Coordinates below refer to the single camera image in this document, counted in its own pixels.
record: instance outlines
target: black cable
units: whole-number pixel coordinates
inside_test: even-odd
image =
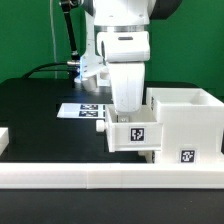
[[[28,79],[34,72],[41,71],[40,69],[42,69],[42,68],[48,68],[48,67],[53,67],[53,66],[57,66],[57,65],[67,65],[67,62],[54,62],[54,63],[40,65],[40,66],[32,69],[31,71],[25,73],[21,78]]]

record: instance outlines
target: green wall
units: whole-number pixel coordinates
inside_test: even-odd
[[[70,58],[63,14],[54,0],[57,60]],[[53,61],[49,0],[4,1],[0,8],[0,82]],[[84,14],[73,10],[78,48],[84,52]],[[191,82],[224,96],[224,1],[183,0],[166,21],[153,21],[146,79]],[[54,77],[35,74],[34,77]]]

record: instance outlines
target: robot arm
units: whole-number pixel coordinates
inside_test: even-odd
[[[82,72],[82,66],[80,66],[82,80],[90,80],[96,72],[100,71],[102,66],[99,64],[102,64],[103,58],[111,79],[116,113],[128,116],[137,112],[142,103],[144,61],[150,59],[147,29],[150,17],[167,18],[176,10],[182,0],[64,1],[69,1],[71,7],[82,5],[94,18],[94,35],[92,36],[95,39],[95,53],[98,57],[91,58],[92,47],[92,49],[87,48],[86,55],[88,57],[82,58],[91,58],[89,61],[96,61],[97,66],[92,66],[88,72],[86,70]]]

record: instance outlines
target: white robotic arm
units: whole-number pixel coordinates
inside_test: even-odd
[[[141,107],[144,61],[150,58],[147,25],[155,3],[156,0],[88,1],[94,9],[97,54],[108,68],[118,115],[135,113]]]

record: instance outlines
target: white box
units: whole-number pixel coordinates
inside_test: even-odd
[[[105,123],[110,152],[161,150],[162,125],[156,122],[147,106],[142,106],[141,111],[130,116],[129,120],[118,123],[114,106],[106,106]]]
[[[9,144],[9,133],[8,128],[0,128],[0,155]]]
[[[173,88],[149,88],[146,101],[155,119],[163,124],[157,162],[207,164],[223,160],[221,101],[202,89]]]

